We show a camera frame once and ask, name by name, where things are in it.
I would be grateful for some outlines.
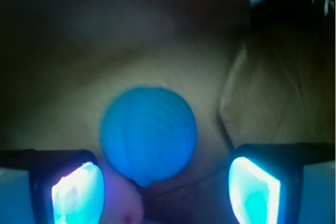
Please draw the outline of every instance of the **white object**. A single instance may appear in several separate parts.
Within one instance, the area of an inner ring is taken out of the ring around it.
[[[35,223],[28,171],[0,167],[0,223]]]
[[[298,223],[335,223],[335,161],[303,168]]]

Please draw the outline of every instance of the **blue ball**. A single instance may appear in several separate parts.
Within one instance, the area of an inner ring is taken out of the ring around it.
[[[149,87],[116,98],[106,110],[100,134],[109,163],[142,187],[181,171],[197,140],[188,103],[170,90]]]

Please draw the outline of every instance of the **beige surface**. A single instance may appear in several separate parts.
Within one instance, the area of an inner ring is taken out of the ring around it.
[[[164,86],[194,111],[198,143],[157,195],[220,170],[219,97],[247,0],[2,0],[1,148],[86,148],[101,156],[106,106],[136,85]]]
[[[335,143],[334,24],[281,24],[244,39],[220,107],[235,147]]]

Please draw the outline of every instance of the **light housing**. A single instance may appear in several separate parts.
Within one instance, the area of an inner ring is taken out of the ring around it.
[[[103,175],[86,150],[1,151],[2,189],[12,197],[0,199],[0,223],[98,223],[104,206]],[[17,218],[23,207],[31,213]]]
[[[307,219],[334,223],[334,160],[332,144],[240,146],[232,156],[228,174],[229,197],[236,219],[255,224],[301,223]],[[325,173],[318,175],[320,169],[314,165],[324,167]],[[319,184],[325,186],[316,189]],[[312,191],[316,192],[314,200],[309,197]],[[313,206],[316,202],[325,203],[323,216]]]

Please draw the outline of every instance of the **blue light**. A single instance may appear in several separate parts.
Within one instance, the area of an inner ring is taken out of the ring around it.
[[[245,157],[231,164],[229,195],[239,223],[277,223],[280,181]]]
[[[100,168],[83,164],[51,188],[55,224],[98,223],[105,188]]]
[[[106,159],[142,187],[181,171],[194,153],[196,139],[191,108],[163,88],[127,91],[108,107],[101,124]]]

